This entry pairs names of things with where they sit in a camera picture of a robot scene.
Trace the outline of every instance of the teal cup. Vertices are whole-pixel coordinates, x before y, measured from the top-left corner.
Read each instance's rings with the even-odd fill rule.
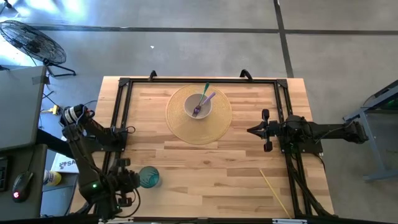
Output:
[[[147,166],[139,171],[139,182],[143,188],[152,188],[159,184],[160,175],[159,171],[152,166]]]

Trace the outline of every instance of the concrete floor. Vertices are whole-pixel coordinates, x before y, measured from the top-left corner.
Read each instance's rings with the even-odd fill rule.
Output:
[[[271,0],[10,1],[0,21],[115,27],[201,27],[276,29]],[[396,30],[394,0],[280,0],[286,29]],[[45,31],[67,53],[63,64],[78,76],[52,78],[51,98],[62,106],[95,100],[105,75],[286,77],[279,34]],[[294,77],[304,78],[313,119],[342,117],[398,78],[397,35],[287,35]],[[0,40],[0,64],[33,66],[31,59]],[[42,107],[50,108],[43,101]],[[43,115],[45,131],[60,137],[58,118]],[[367,144],[322,141],[326,176],[337,215],[397,222],[398,181],[366,184],[376,170]],[[49,153],[48,166],[53,154]],[[42,213],[61,215],[70,189],[44,193]]]

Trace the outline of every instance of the wooden table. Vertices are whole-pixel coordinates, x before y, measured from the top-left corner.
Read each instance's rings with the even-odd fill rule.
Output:
[[[95,120],[105,127],[111,123],[119,78],[103,79]],[[294,114],[312,120],[303,79],[287,80]],[[270,120],[278,120],[273,86],[213,84],[231,103],[231,126],[218,141],[191,145],[175,137],[165,122],[170,96],[185,85],[135,83],[133,86],[127,126],[134,126],[137,131],[129,135],[122,156],[131,158],[129,169],[138,172],[144,166],[155,166],[162,178],[162,185],[158,188],[139,188],[142,203],[135,217],[287,217],[259,168],[293,216],[286,163],[277,139],[272,138],[274,150],[265,153],[264,140],[246,132],[247,128],[261,122],[262,109],[270,110]],[[102,152],[93,154],[98,167],[102,166],[103,156]],[[333,213],[320,160],[314,155],[303,154],[303,164],[309,189],[324,208]],[[299,200],[304,211],[300,191]],[[71,211],[78,210],[84,202],[77,191]],[[121,215],[131,213],[135,207],[134,204],[123,208]]]

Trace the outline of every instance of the metal stand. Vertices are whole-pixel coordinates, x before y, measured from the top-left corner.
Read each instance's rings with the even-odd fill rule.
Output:
[[[347,122],[359,118],[365,129],[366,135],[369,137],[369,142],[377,162],[377,171],[374,174],[365,175],[363,177],[365,181],[382,180],[391,177],[398,177],[398,170],[389,169],[388,166],[386,165],[385,162],[386,155],[384,155],[384,153],[380,151],[379,148],[377,147],[376,137],[373,135],[367,119],[368,113],[398,113],[398,110],[376,110],[384,106],[388,102],[397,99],[398,82],[395,81],[394,83],[387,86],[383,90],[377,92],[374,96],[376,96],[376,98],[367,103],[365,107],[361,107],[360,109],[356,110],[354,113],[351,113],[350,115],[345,116],[343,118]]]
[[[65,67],[63,67],[63,66],[61,66],[61,65],[56,65],[56,64],[50,62],[50,61],[47,60],[47,59],[44,59],[43,64],[44,64],[44,66],[47,68],[47,70],[49,71],[49,74],[50,74],[52,77],[63,77],[63,76],[69,76],[69,75],[72,75],[72,76],[75,76],[75,75],[76,75],[76,72],[75,72],[74,70],[69,69],[69,68],[65,68]],[[65,73],[65,74],[55,75],[55,74],[51,71],[51,69],[50,69],[49,66],[55,66],[55,67],[58,67],[58,68],[62,68],[62,69],[64,69],[64,70],[67,70],[67,71],[72,72],[72,73]]]

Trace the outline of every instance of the round placemat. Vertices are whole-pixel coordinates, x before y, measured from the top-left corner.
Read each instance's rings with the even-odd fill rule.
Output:
[[[204,85],[189,85],[177,90],[166,108],[166,123],[171,132],[190,144],[207,144],[221,138],[227,132],[232,120],[231,105],[225,94],[209,86],[206,96],[213,92],[213,109],[203,119],[193,119],[184,111],[185,100],[192,94],[203,93]]]

